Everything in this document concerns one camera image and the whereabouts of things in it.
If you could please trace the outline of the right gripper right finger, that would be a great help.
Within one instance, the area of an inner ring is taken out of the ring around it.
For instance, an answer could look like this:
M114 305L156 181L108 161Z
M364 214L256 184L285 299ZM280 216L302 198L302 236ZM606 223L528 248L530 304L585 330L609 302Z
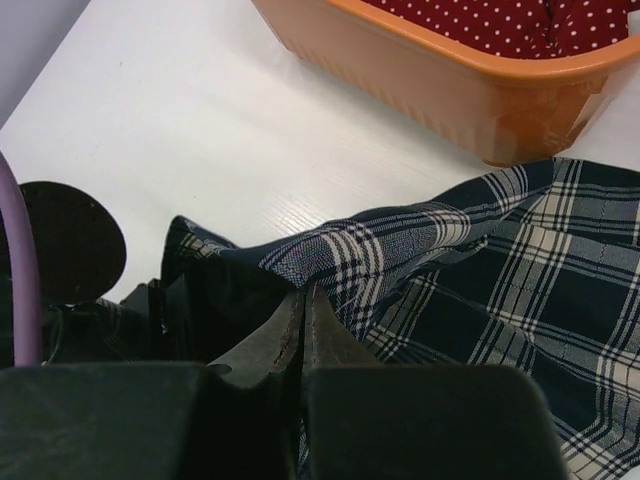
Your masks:
M546 401L499 365L385 365L338 320L305 305L303 389L315 479L564 479Z

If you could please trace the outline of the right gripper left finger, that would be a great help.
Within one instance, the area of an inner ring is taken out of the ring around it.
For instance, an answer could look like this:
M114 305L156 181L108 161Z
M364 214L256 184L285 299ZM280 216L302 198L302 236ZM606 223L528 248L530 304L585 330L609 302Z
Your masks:
M208 365L86 363L1 374L5 479L292 479L304 298Z

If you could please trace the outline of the navy plaid pleated skirt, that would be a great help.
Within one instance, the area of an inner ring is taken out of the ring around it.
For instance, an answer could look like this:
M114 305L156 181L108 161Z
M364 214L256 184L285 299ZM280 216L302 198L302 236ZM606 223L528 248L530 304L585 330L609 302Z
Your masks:
M639 175L570 158L242 249L178 216L161 278L208 258L317 283L377 358L518 368L573 479L639 467Z

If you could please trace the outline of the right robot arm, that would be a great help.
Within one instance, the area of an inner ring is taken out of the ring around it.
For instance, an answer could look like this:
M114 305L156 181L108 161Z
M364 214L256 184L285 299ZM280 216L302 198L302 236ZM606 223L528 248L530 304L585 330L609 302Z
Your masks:
M198 261L102 296L126 263L94 198L1 191L5 479L563 479L543 397L499 366L386 366L320 286Z

